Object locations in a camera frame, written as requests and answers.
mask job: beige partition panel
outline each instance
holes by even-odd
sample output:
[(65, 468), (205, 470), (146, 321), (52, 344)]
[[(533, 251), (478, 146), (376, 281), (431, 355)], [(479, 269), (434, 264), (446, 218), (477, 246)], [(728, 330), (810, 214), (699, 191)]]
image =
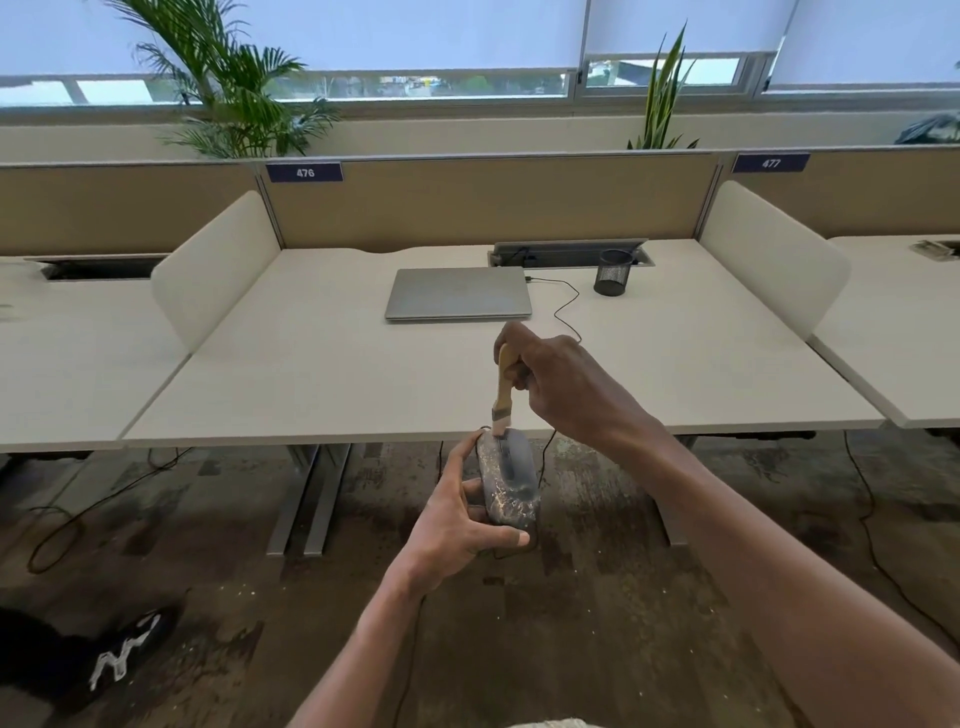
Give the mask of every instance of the beige partition panel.
[(342, 182), (262, 173), (288, 248), (693, 237), (719, 156), (706, 152), (343, 162)]
[(960, 146), (813, 151), (803, 172), (726, 179), (826, 238), (960, 231)]
[(169, 253), (255, 189), (237, 162), (0, 167), (0, 255)]

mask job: desk divider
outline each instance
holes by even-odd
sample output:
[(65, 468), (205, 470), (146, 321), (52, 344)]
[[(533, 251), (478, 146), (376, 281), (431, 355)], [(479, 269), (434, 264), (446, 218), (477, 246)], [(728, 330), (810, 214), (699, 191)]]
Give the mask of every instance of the desk divider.
[(823, 237), (737, 182), (720, 186), (700, 243), (804, 340), (852, 270)]
[(258, 192), (247, 192), (154, 269), (154, 298), (194, 353), (280, 253)]
[(728, 155), (722, 179), (741, 183), (824, 238), (960, 230), (960, 145), (809, 150), (805, 164), (788, 163), (802, 151), (750, 150), (741, 156), (772, 161), (748, 165), (763, 171), (737, 173), (736, 155)]
[[(263, 163), (259, 177), (285, 247), (387, 253), (525, 240), (691, 238), (719, 159), (699, 150), (345, 159), (341, 181), (326, 174), (329, 160), (298, 159), (271, 161), (269, 170)], [(302, 174), (288, 174), (297, 172), (291, 167)]]
[(170, 253), (254, 189), (236, 161), (0, 166), (0, 255)]

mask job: desk surface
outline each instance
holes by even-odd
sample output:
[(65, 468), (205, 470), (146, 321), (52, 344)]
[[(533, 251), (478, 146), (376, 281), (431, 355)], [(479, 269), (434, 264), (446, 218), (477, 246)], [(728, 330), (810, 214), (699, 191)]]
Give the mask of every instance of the desk surface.
[(810, 344), (897, 425), (957, 427), (960, 261), (911, 251), (922, 239), (960, 235), (831, 240), (853, 272)]
[[(693, 240), (646, 244), (657, 265), (616, 299), (590, 269), (530, 272), (581, 292), (563, 316), (597, 360), (676, 433), (875, 426), (880, 415)], [(131, 444), (454, 438), (487, 424), (494, 322), (388, 324), (398, 268), (486, 264), (489, 248), (392, 254), (287, 250), (125, 438)], [(532, 282), (541, 336), (572, 292)], [(550, 428), (517, 393), (514, 426)]]
[(186, 350), (148, 280), (44, 289), (0, 320), (0, 452), (122, 447)]

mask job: laptop lid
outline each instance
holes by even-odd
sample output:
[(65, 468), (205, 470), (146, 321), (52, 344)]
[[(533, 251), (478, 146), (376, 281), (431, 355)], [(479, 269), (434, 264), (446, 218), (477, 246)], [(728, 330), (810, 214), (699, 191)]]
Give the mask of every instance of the laptop lid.
[(388, 321), (501, 320), (533, 312), (522, 268), (402, 268)]

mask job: roller blind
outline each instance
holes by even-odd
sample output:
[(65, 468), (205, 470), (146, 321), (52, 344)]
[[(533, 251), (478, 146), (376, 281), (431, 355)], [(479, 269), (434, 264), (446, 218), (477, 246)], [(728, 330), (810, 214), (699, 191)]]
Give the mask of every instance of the roller blind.
[(247, 0), (252, 35), (324, 71), (576, 68), (587, 0)]
[(587, 53), (594, 58), (657, 53), (686, 23), (687, 53), (774, 52), (795, 0), (592, 0)]
[(0, 76), (143, 73), (133, 46), (149, 40), (100, 0), (16, 0), (0, 16)]
[[(143, 73), (101, 0), (10, 0), (0, 75)], [(246, 0), (250, 41), (323, 71), (576, 68), (587, 0)]]
[(771, 88), (959, 84), (960, 0), (800, 0)]

